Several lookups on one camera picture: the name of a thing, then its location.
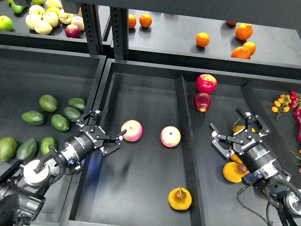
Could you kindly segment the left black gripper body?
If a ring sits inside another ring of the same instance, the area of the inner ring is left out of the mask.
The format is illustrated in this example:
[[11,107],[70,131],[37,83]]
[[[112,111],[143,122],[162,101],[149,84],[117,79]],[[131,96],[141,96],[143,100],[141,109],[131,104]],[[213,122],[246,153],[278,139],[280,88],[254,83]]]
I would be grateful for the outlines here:
[[105,135],[100,126],[90,129],[83,126],[81,130],[65,140],[65,159],[85,159],[89,154],[103,147],[104,141],[100,138]]

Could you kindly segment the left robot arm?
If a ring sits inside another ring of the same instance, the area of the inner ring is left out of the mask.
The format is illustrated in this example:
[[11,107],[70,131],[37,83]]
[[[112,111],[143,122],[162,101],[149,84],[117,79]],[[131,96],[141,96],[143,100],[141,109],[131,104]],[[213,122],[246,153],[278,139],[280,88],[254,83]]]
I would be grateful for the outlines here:
[[49,152],[25,164],[17,160],[0,177],[0,224],[2,226],[28,226],[40,213],[48,189],[65,174],[78,174],[82,161],[94,151],[102,156],[121,148],[126,130],[115,136],[107,135],[100,127],[103,111],[86,111],[76,119],[79,131],[65,140],[65,148]]

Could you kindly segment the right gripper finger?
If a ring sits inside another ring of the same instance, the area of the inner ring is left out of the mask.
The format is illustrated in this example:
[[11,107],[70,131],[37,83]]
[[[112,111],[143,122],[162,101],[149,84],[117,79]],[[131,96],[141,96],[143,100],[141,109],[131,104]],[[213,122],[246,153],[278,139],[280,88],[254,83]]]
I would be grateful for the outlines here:
[[261,141],[262,137],[270,133],[270,128],[260,115],[244,113],[240,108],[237,108],[236,112],[245,120],[245,128],[236,133],[237,141]]
[[234,153],[238,155],[244,154],[244,151],[241,149],[245,143],[243,139],[221,134],[213,123],[210,123],[209,127],[212,130],[211,144],[223,159],[229,159]]

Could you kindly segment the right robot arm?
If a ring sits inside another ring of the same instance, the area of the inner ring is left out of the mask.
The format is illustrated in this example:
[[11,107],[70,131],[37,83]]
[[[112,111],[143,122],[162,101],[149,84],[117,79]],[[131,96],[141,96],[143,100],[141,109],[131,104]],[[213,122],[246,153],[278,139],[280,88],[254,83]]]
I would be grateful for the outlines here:
[[245,187],[260,188],[268,201],[267,206],[276,209],[281,224],[296,225],[301,216],[301,191],[291,182],[291,175],[276,166],[277,158],[264,143],[263,137],[270,133],[269,127],[259,115],[237,113],[245,121],[245,127],[233,135],[223,135],[210,123],[212,145],[218,153],[228,159],[236,154],[249,171],[242,177]]

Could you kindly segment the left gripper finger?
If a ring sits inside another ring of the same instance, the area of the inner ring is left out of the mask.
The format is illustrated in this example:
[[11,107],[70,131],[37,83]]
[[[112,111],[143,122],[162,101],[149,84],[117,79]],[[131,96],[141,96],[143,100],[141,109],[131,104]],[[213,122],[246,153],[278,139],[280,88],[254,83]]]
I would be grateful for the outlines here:
[[101,118],[106,115],[107,112],[108,109],[103,109],[102,111],[87,110],[76,119],[76,124],[82,128],[88,126],[88,130],[94,133],[96,128],[100,125]]
[[95,137],[95,149],[101,150],[104,157],[113,154],[121,148],[121,141],[126,132],[127,130],[125,129],[115,136],[109,136],[104,133],[97,134]]

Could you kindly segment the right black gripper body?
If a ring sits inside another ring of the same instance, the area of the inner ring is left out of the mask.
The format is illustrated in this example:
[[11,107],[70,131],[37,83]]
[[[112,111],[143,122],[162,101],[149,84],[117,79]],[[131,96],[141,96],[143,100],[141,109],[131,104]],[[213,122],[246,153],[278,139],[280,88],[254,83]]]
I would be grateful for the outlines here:
[[275,155],[263,143],[258,134],[235,134],[237,143],[232,144],[232,150],[255,176],[275,176],[277,169],[274,166]]

